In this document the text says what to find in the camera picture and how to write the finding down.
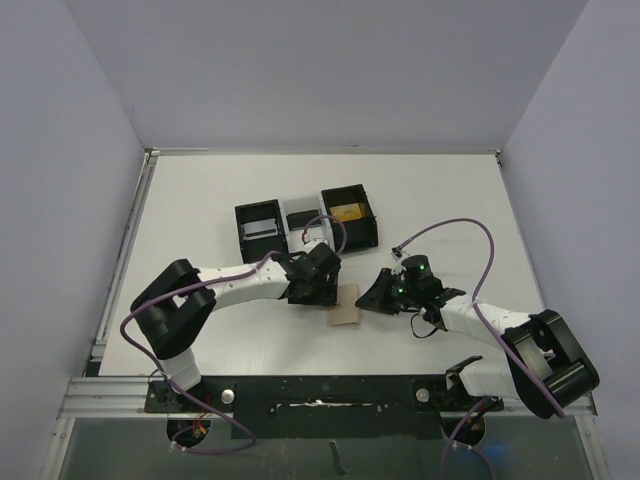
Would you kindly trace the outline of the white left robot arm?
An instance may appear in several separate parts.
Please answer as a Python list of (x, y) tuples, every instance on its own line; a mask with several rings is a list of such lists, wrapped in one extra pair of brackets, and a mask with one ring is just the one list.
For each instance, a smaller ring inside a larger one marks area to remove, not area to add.
[(340, 268), (339, 255), (324, 241), (294, 253), (270, 251), (236, 267), (198, 269), (179, 259), (133, 301), (121, 334), (169, 381), (168, 399), (190, 411), (204, 395), (192, 345), (211, 313), (256, 300), (333, 306)]

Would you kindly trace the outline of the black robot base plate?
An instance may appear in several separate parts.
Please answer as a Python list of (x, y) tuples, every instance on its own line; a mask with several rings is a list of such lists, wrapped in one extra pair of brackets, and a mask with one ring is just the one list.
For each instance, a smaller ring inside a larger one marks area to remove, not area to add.
[(177, 416), (209, 405), (237, 420), (234, 440), (439, 439), (476, 403), (442, 374), (335, 376), (205, 376), (185, 398), (161, 380), (148, 384), (144, 410)]

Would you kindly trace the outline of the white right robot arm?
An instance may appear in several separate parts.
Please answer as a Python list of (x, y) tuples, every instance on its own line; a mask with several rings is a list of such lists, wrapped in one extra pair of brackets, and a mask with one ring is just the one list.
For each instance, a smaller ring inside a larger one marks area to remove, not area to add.
[(412, 311), (438, 331), (466, 335), (502, 351), (503, 364), (470, 358), (448, 370), (446, 399), (459, 409), (480, 397), (510, 398), (548, 419), (600, 384), (596, 368), (559, 313), (523, 313), (480, 302), (444, 286), (425, 255), (382, 269), (356, 306), (384, 315)]

